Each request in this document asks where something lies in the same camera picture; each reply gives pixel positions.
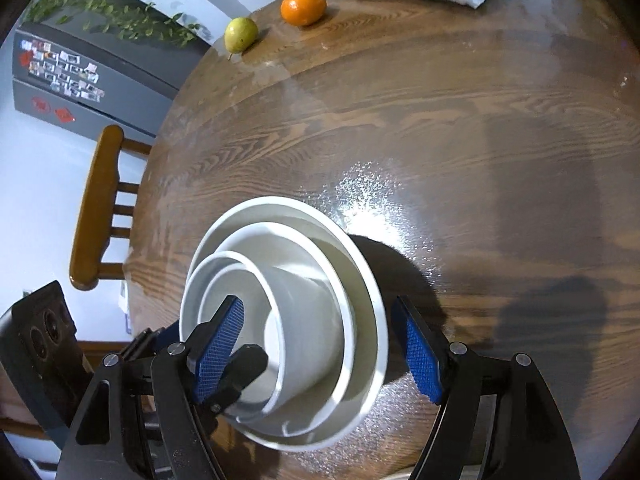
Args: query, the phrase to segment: table surface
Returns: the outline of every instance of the table surface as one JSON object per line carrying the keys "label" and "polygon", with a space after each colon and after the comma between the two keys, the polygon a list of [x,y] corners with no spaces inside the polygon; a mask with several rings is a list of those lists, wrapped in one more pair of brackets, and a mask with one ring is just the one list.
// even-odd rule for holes
{"label": "table surface", "polygon": [[[149,157],[135,328],[177,319],[218,216],[294,197],[358,235],[385,302],[409,294],[480,353],[528,352],[597,478],[640,416],[639,58],[609,7],[329,0],[304,30],[279,2],[254,19],[262,40],[210,49]],[[223,426],[216,453],[231,479],[379,478],[415,463],[435,413],[392,340],[371,414],[336,446],[279,454]]]}

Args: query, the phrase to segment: pear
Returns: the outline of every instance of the pear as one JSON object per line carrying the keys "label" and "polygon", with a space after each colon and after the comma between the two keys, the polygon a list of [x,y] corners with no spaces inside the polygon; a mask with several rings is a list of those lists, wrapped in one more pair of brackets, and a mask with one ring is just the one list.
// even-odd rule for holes
{"label": "pear", "polygon": [[235,18],[226,26],[225,48],[230,54],[240,54],[258,38],[258,26],[251,18]]}

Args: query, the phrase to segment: metal bolt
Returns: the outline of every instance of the metal bolt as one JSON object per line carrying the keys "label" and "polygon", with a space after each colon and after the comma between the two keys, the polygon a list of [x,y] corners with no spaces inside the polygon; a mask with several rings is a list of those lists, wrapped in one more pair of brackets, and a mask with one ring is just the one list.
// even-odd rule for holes
{"label": "metal bolt", "polygon": [[526,354],[518,354],[516,355],[516,362],[520,366],[529,366],[531,364],[531,357]]}
{"label": "metal bolt", "polygon": [[169,355],[178,355],[184,352],[184,344],[183,343],[171,343],[166,351],[169,352]]}
{"label": "metal bolt", "polygon": [[466,345],[464,343],[454,341],[449,345],[449,350],[451,350],[455,355],[464,355],[466,354]]}
{"label": "metal bolt", "polygon": [[120,358],[117,354],[108,354],[104,356],[102,364],[104,364],[105,366],[113,366],[114,364],[117,364],[119,360]]}

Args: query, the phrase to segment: chair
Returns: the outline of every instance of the chair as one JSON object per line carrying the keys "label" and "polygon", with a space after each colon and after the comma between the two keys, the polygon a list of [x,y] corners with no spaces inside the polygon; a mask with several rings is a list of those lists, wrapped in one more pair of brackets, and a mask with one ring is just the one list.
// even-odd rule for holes
{"label": "chair", "polygon": [[120,182],[121,151],[148,155],[151,146],[126,139],[119,126],[107,126],[98,139],[84,188],[76,236],[71,251],[69,279],[79,290],[92,290],[99,280],[123,280],[121,263],[104,263],[110,238],[129,238],[130,229],[112,226],[114,215],[133,216],[133,206],[116,204],[116,194],[138,193],[138,184]]}

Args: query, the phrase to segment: orange fruit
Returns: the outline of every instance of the orange fruit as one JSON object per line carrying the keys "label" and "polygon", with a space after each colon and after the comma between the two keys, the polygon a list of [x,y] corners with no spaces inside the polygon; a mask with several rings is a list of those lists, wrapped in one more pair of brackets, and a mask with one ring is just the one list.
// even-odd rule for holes
{"label": "orange fruit", "polygon": [[280,13],[285,22],[296,27],[311,25],[326,9],[326,0],[283,0]]}

